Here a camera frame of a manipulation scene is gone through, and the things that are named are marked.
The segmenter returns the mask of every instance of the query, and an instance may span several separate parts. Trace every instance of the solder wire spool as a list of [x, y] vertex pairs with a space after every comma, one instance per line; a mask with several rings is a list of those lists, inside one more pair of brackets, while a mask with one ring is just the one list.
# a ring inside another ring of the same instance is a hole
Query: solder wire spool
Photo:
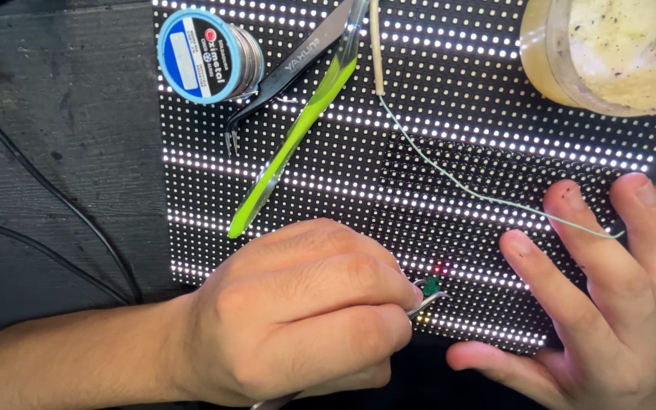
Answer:
[[257, 91], [265, 58], [252, 35], [201, 9], [183, 9], [163, 23], [158, 62], [178, 95], [198, 104], [242, 98]]

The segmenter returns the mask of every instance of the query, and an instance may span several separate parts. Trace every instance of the led panel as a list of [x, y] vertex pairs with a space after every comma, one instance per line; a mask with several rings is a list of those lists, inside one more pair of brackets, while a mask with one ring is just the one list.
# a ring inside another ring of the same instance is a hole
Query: led panel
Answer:
[[[155, 32], [177, 9], [204, 7], [249, 30], [271, 70], [337, 5], [324, 0], [153, 2]], [[471, 189], [541, 208], [544, 190], [576, 180], [599, 221], [616, 215], [607, 190], [645, 172], [656, 153], [656, 117], [606, 117], [561, 107], [529, 84], [518, 55], [521, 0], [382, 0], [386, 100], [418, 144]], [[246, 235], [229, 221], [260, 167], [322, 79], [325, 55], [241, 124], [240, 156], [222, 130], [244, 102], [200, 106], [158, 73], [173, 279], [200, 285], [250, 238], [301, 219], [328, 217], [384, 244], [411, 279], [451, 294], [415, 331], [532, 352], [552, 323], [505, 263], [498, 237], [521, 228], [571, 281], [585, 278], [548, 221], [473, 200], [425, 164], [373, 95], [369, 37], [344, 90], [297, 148], [282, 182]]]

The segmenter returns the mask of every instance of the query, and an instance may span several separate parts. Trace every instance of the forearm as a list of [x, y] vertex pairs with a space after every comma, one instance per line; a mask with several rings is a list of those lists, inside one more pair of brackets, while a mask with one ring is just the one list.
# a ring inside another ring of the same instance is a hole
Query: forearm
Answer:
[[178, 401], [188, 297], [78, 312], [0, 331], [0, 408]]

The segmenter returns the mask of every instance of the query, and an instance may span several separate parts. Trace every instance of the glass jar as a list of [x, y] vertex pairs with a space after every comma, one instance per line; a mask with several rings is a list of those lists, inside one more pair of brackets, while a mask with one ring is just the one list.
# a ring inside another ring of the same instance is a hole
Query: glass jar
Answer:
[[559, 104], [656, 114], [656, 0], [529, 0], [520, 58], [533, 86]]

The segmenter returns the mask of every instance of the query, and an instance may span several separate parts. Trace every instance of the thin green wire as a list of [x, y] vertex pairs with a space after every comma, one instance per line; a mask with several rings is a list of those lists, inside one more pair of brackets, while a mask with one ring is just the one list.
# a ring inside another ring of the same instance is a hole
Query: thin green wire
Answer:
[[399, 123], [399, 120], [396, 119], [396, 117], [394, 116], [394, 113], [391, 112], [391, 110], [388, 108], [388, 105], [383, 100], [383, 97], [378, 96], [378, 99], [381, 100], [381, 105], [383, 105], [384, 109], [386, 110], [386, 113], [388, 114], [389, 117], [391, 117], [392, 120], [394, 120], [394, 123], [396, 124], [397, 127], [399, 127], [399, 130], [402, 132], [402, 134], [404, 134], [404, 138], [406, 138], [407, 141], [409, 142], [409, 144], [411, 144], [412, 148], [414, 148], [414, 151], [416, 151], [417, 154], [419, 154], [419, 156], [422, 157], [422, 159], [424, 159], [424, 161], [426, 161], [427, 163], [432, 165], [435, 169], [437, 169], [437, 171], [443, 173], [447, 178], [452, 180], [452, 182], [457, 184], [457, 186], [460, 187], [462, 189], [462, 191], [465, 191], [465, 192], [469, 193], [472, 196], [476, 196], [479, 199], [489, 200], [491, 202], [502, 203], [502, 204], [508, 205], [510, 207], [516, 207], [516, 208], [520, 208], [522, 210], [526, 210], [528, 212], [533, 212], [534, 214], [541, 215], [542, 217], [557, 220], [561, 223], [565, 223], [568, 226], [573, 226], [574, 228], [579, 228], [580, 230], [583, 230], [583, 231], [586, 231], [586, 232], [591, 233], [593, 235], [596, 235], [597, 237], [616, 239], [616, 238], [619, 238], [622, 235], [624, 235], [624, 230], [617, 233], [616, 235], [608, 235], [608, 234], [605, 234], [605, 233], [598, 233], [594, 230], [591, 230], [589, 228], [584, 228], [583, 226], [577, 225], [573, 222], [569, 222], [567, 220], [563, 220], [563, 219], [554, 217], [553, 215], [549, 215], [549, 214], [547, 214], [545, 212], [542, 212], [542, 211], [534, 210], [531, 207], [526, 207], [525, 205], [521, 205], [519, 203], [510, 202], [509, 200], [490, 198], [489, 196], [483, 196], [483, 195], [480, 195], [479, 193], [477, 193], [475, 191], [470, 190], [468, 187], [462, 185], [462, 183], [459, 182], [455, 177], [453, 177], [449, 172], [445, 171], [441, 166], [437, 165], [436, 163], [432, 162], [432, 160], [427, 158], [426, 155], [424, 155], [424, 153], [421, 152], [421, 149], [419, 149], [419, 147], [417, 147], [416, 144], [414, 144], [414, 141], [412, 141], [412, 139], [409, 137], [409, 134], [407, 134], [407, 132], [404, 131], [404, 127], [402, 126], [401, 123]]

